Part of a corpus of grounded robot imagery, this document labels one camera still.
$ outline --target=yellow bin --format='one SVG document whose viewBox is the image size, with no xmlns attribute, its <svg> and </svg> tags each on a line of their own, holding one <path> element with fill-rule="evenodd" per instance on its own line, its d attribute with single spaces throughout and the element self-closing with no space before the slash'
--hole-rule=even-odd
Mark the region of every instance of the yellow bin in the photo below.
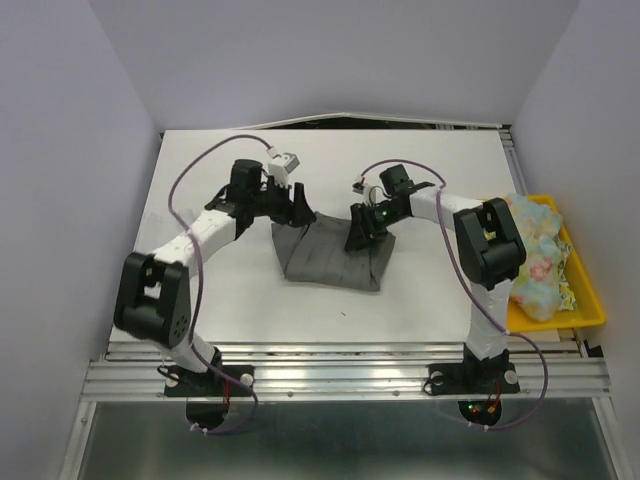
<svg viewBox="0 0 640 480">
<path fill-rule="evenodd" d="M 529 195 L 529 200 L 540 204 L 549 205 L 554 212 L 557 212 L 556 204 L 548 195 Z M 569 232 L 562 226 L 560 240 L 566 243 L 571 242 Z M 593 290 L 593 286 L 589 281 L 587 272 L 580 261 L 580 256 L 575 247 L 567 258 L 564 274 L 567 277 L 569 286 L 576 295 L 578 309 L 573 311 L 558 311 L 546 322 L 538 322 L 530 319 L 526 313 L 514 302 L 509 301 L 509 310 L 507 313 L 507 325 L 512 332 L 532 332 L 535 330 L 552 330 L 559 328 L 579 328 L 594 327 L 602 325 L 606 321 L 606 316 L 602 305 Z"/>
</svg>

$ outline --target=purple cable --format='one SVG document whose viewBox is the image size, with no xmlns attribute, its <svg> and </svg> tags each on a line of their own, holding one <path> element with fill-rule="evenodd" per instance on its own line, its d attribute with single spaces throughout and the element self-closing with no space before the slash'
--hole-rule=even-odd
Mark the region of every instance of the purple cable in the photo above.
<svg viewBox="0 0 640 480">
<path fill-rule="evenodd" d="M 544 354 L 542 353 L 542 350 L 540 349 L 540 347 L 538 347 L 538 345 L 536 345 L 536 343 L 533 340 L 531 340 L 526 335 L 523 335 L 521 333 L 511 333 L 510 331 L 505 329 L 502 325 L 500 325 L 496 321 L 496 319 L 493 318 L 493 315 L 491 315 L 491 313 L 486 308 L 484 308 L 484 306 L 480 303 L 480 301 L 473 295 L 473 292 L 468 287 L 467 282 L 465 282 L 464 276 L 460 271 L 460 266 L 458 265 L 458 262 L 456 262 L 456 257 L 455 257 L 455 254 L 453 253 L 453 247 L 451 246 L 451 241 L 449 240 L 449 236 L 447 235 L 447 229 L 444 226 L 444 213 L 442 211 L 442 203 L 441 203 L 442 190 L 447 186 L 447 182 L 444 179 L 444 177 L 440 175 L 438 172 L 436 172 L 435 170 L 433 170 L 432 168 L 427 167 L 426 165 L 423 165 L 421 163 L 414 162 L 412 160 L 402 160 L 402 159 L 393 159 L 393 158 L 388 160 L 381 160 L 380 162 L 376 162 L 373 165 L 370 165 L 361 173 L 361 175 L 364 177 L 364 175 L 368 173 L 370 170 L 372 170 L 373 168 L 379 165 L 387 164 L 387 163 L 405 163 L 407 165 L 413 165 L 414 167 L 422 168 L 428 171 L 429 173 L 434 175 L 438 180 L 440 180 L 440 186 L 438 187 L 438 191 L 436 192 L 436 212 L 438 213 L 438 223 L 440 224 L 440 231 L 442 232 L 442 238 L 444 239 L 444 244 L 447 247 L 447 253 L 449 254 L 451 265 L 453 266 L 453 270 L 456 273 L 456 277 L 458 277 L 458 281 L 460 282 L 460 285 L 462 285 L 462 288 L 464 289 L 465 293 L 467 294 L 471 302 L 473 302 L 476 308 L 480 310 L 480 312 L 482 312 L 482 314 L 485 317 L 487 317 L 487 320 L 489 320 L 499 332 L 502 332 L 503 334 L 509 335 L 511 337 L 517 337 L 524 340 L 529 345 L 531 345 L 531 347 L 535 350 L 535 352 L 540 357 L 540 362 L 542 363 L 542 371 L 543 371 L 542 390 L 540 391 L 540 396 L 538 397 L 538 400 L 536 401 L 533 408 L 529 410 L 529 412 L 527 412 L 525 415 L 518 418 L 517 420 L 514 420 L 509 423 L 505 423 L 504 425 L 485 427 L 483 425 L 479 425 L 476 423 L 469 423 L 470 426 L 476 426 L 485 430 L 506 430 L 508 428 L 520 425 L 521 423 L 528 420 L 532 415 L 534 415 L 538 411 L 538 409 L 542 405 L 542 402 L 544 401 L 545 396 L 547 395 L 547 388 L 549 386 L 549 367 L 547 365 L 546 359 L 544 358 Z"/>
<path fill-rule="evenodd" d="M 202 160 L 204 157 L 209 155 L 211 152 L 213 152 L 217 148 L 223 146 L 225 143 L 231 142 L 232 140 L 239 140 L 243 138 L 256 140 L 262 143 L 267 148 L 267 150 L 271 148 L 271 145 L 269 145 L 265 140 L 263 140 L 260 137 L 256 137 L 255 135 L 239 134 L 239 135 L 233 135 L 231 137 L 225 138 L 224 140 L 216 143 L 213 147 L 202 152 L 195 160 L 193 160 L 189 165 L 187 165 L 187 167 L 180 173 L 180 175 L 178 175 L 178 178 L 176 178 L 175 182 L 173 182 L 173 185 L 171 186 L 171 190 L 169 191 L 169 198 L 167 201 L 167 207 L 169 209 L 169 213 L 171 214 L 171 216 L 173 216 L 173 218 L 176 219 L 176 221 L 184 229 L 185 233 L 189 237 L 189 240 L 191 240 L 191 243 L 193 244 L 193 253 L 195 255 L 195 260 L 196 260 L 196 269 L 198 273 L 198 293 L 196 294 L 196 304 L 195 304 L 195 307 L 193 308 L 193 317 L 191 319 L 191 327 L 189 328 L 189 333 L 188 333 L 191 350 L 193 350 L 193 354 L 196 356 L 196 358 L 200 360 L 203 363 L 203 365 L 205 365 L 210 371 L 224 378 L 226 381 L 231 382 L 234 385 L 237 385 L 243 388 L 244 390 L 248 391 L 253 397 L 253 407 L 251 408 L 251 412 L 249 412 L 249 415 L 247 415 L 247 417 L 242 422 L 240 422 L 238 425 L 235 425 L 233 427 L 205 430 L 201 428 L 199 425 L 189 422 L 192 428 L 196 429 L 201 433 L 204 433 L 205 435 L 228 435 L 228 434 L 237 432 L 242 427 L 247 425 L 253 419 L 253 416 L 258 408 L 258 396 L 253 391 L 253 388 L 240 382 L 240 380 L 233 378 L 230 375 L 227 375 L 222 370 L 212 365 L 211 362 L 209 362 L 206 358 L 202 356 L 200 352 L 198 352 L 198 350 L 195 347 L 195 344 L 193 343 L 196 323 L 198 321 L 198 315 L 200 314 L 200 306 L 202 304 L 202 294 L 204 291 L 204 260 L 202 258 L 202 251 L 200 250 L 200 244 L 198 243 L 198 239 L 189 230 L 189 224 L 173 208 L 173 196 L 175 195 L 176 189 L 178 188 L 178 185 L 180 184 L 182 179 L 185 177 L 187 173 L 189 173 L 189 171 L 193 167 L 195 167 L 200 162 L 200 160 Z"/>
</svg>

